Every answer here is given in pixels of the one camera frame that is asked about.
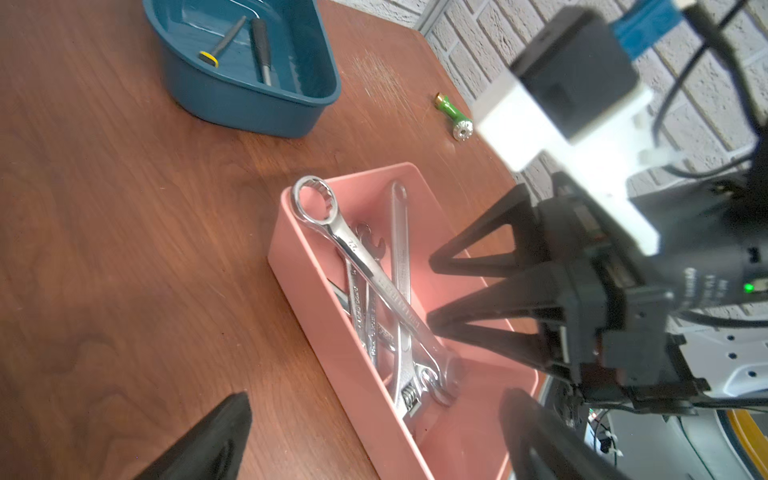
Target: combination wrench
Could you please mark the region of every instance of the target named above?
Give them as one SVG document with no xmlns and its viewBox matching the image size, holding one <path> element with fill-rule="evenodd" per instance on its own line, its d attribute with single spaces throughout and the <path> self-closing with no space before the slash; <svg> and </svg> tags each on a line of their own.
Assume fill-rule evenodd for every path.
<svg viewBox="0 0 768 480">
<path fill-rule="evenodd" d="M 336 285 L 331 279 L 326 280 L 328 280 L 328 283 L 331 286 L 331 290 L 333 290 L 333 294 L 336 295 L 336 299 L 341 304 L 341 310 L 343 310 L 344 313 L 350 319 L 352 319 L 352 314 L 349 311 L 349 295 L 347 295 L 344 290 L 340 289 L 339 286 Z M 381 342 L 381 344 L 383 344 L 387 350 L 392 353 L 395 352 L 395 336 L 392 335 L 392 333 L 387 330 L 384 325 L 378 322 L 376 323 L 376 339 L 378 342 Z"/>
<path fill-rule="evenodd" d="M 352 266 L 352 262 L 346 258 L 344 258 L 344 267 L 346 270 L 346 284 L 349 287 L 349 316 L 352 318 L 352 325 L 355 328 L 355 333 L 357 333 L 357 338 L 365 348 L 366 325 L 362 312 L 362 292 L 360 291 L 365 282 L 360 279 L 360 274 Z"/>
<path fill-rule="evenodd" d="M 326 203 L 326 217 L 316 219 L 309 215 L 301 204 L 300 193 L 304 187 L 314 189 Z M 334 242 L 342 255 L 349 260 L 358 272 L 368 281 L 373 291 L 381 297 L 384 305 L 392 312 L 420 343 L 426 354 L 426 366 L 434 374 L 430 383 L 435 397 L 444 405 L 450 405 L 458 395 L 458 378 L 460 376 L 460 358 L 448 351 L 429 331 L 421 321 L 408 301 L 399 292 L 394 283 L 387 277 L 382 267 L 376 263 L 373 256 L 360 243 L 349 225 L 339 212 L 339 203 L 329 185 L 321 178 L 306 176 L 300 178 L 291 189 L 291 204 L 296 217 L 308 227 L 321 233 Z"/>
<path fill-rule="evenodd" d="M 386 253 L 386 245 L 384 239 L 379 240 L 379 244 L 373 243 L 373 234 L 371 233 L 371 227 L 367 223 L 358 223 L 355 227 L 357 237 L 360 239 L 360 243 L 368 250 L 376 263 L 379 263 Z M 368 357 L 371 359 L 374 367 L 379 365 L 377 347 L 377 335 L 376 327 L 379 322 L 376 320 L 376 299 L 379 297 L 373 292 L 371 286 L 366 283 L 366 319 L 365 319 L 365 331 L 366 331 L 366 349 L 368 350 Z"/>
</svg>

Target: blue plastic bin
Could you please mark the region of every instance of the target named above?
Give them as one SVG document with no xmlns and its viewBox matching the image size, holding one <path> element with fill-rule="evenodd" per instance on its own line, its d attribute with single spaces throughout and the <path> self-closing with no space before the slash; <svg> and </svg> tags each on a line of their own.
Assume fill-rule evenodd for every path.
<svg viewBox="0 0 768 480">
<path fill-rule="evenodd" d="M 279 137 L 309 133 L 341 93 L 316 0 L 143 0 L 160 37 L 164 84 L 191 114 L 227 127 Z M 243 15 L 259 15 L 272 50 L 272 87 L 262 83 L 250 26 L 218 55 L 219 68 L 197 58 Z"/>
</svg>

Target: pink tray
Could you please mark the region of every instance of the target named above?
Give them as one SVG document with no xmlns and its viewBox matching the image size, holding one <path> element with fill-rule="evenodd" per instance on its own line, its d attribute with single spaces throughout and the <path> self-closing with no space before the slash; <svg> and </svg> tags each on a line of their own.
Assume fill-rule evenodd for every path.
<svg viewBox="0 0 768 480">
<path fill-rule="evenodd" d="M 377 212 L 382 210 L 385 188 L 395 179 L 409 195 L 412 304 L 424 319 L 425 312 L 474 292 L 485 282 L 477 277 L 437 275 L 429 268 L 429 256 L 454 233 L 419 169 L 397 164 L 327 182 L 348 222 L 367 222 L 375 238 L 389 243 L 389 231 L 385 222 L 377 220 Z M 532 394 L 538 384 L 535 370 L 483 349 L 443 340 L 465 359 L 461 395 L 450 408 L 430 404 L 419 413 L 411 435 L 395 415 L 384 383 L 326 281 L 330 278 L 345 288 L 343 262 L 329 240 L 293 216 L 288 188 L 280 197 L 269 262 L 381 478 L 496 480 L 504 475 L 508 454 L 498 423 L 501 395 L 514 387 Z M 388 257 L 382 265 L 389 271 Z M 486 324 L 511 329 L 507 321 Z"/>
</svg>

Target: screwdriver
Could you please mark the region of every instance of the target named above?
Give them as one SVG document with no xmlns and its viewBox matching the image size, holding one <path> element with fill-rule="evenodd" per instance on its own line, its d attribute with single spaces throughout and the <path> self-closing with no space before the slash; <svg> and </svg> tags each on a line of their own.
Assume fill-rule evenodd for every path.
<svg viewBox="0 0 768 480">
<path fill-rule="evenodd" d="M 243 17 L 237 21 L 235 25 L 230 28 L 230 30 L 227 32 L 227 34 L 219 40 L 219 43 L 216 44 L 213 50 L 208 53 L 207 51 L 200 51 L 199 54 L 197 54 L 197 57 L 204 61 L 205 63 L 211 65 L 212 67 L 219 68 L 219 61 L 216 59 L 216 56 L 221 53 L 222 50 L 224 50 L 227 45 L 230 44 L 233 38 L 235 38 L 235 35 L 237 35 L 237 32 L 240 31 L 240 29 L 245 25 L 245 21 L 247 20 L 247 17 L 243 15 Z"/>
<path fill-rule="evenodd" d="M 252 18 L 250 20 L 250 32 L 253 35 L 253 49 L 256 51 L 256 59 L 261 66 L 261 75 L 264 84 L 272 86 L 270 77 L 270 68 L 272 64 L 270 52 L 270 40 L 266 35 L 266 22 L 261 18 Z"/>
</svg>

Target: adjustable wrench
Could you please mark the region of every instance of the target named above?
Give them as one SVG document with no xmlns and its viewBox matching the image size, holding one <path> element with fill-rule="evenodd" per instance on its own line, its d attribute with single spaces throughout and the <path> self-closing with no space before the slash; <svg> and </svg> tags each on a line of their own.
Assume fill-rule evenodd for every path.
<svg viewBox="0 0 768 480">
<path fill-rule="evenodd" d="M 406 189 L 394 181 L 389 185 L 389 218 L 392 231 L 392 282 L 411 303 L 411 253 L 408 240 L 408 195 Z M 422 401 L 422 393 L 431 390 L 429 378 L 423 379 L 417 373 L 413 362 L 413 344 L 408 330 L 395 324 L 395 366 L 389 395 L 395 404 L 395 411 L 403 417 L 414 412 Z"/>
<path fill-rule="evenodd" d="M 323 197 L 326 202 L 326 218 L 313 218 L 304 210 L 300 199 L 300 192 L 304 187 L 314 189 Z M 460 358 L 448 351 L 432 335 L 406 298 L 360 243 L 339 212 L 339 203 L 331 187 L 319 177 L 302 177 L 293 185 L 291 203 L 296 217 L 334 242 L 342 255 L 366 278 L 384 305 L 395 315 L 398 323 L 411 333 L 415 341 L 422 344 L 427 356 L 425 360 L 428 360 L 425 364 L 436 377 L 430 379 L 435 397 L 440 398 L 443 404 L 451 404 L 458 395 L 457 370 L 461 368 Z"/>
</svg>

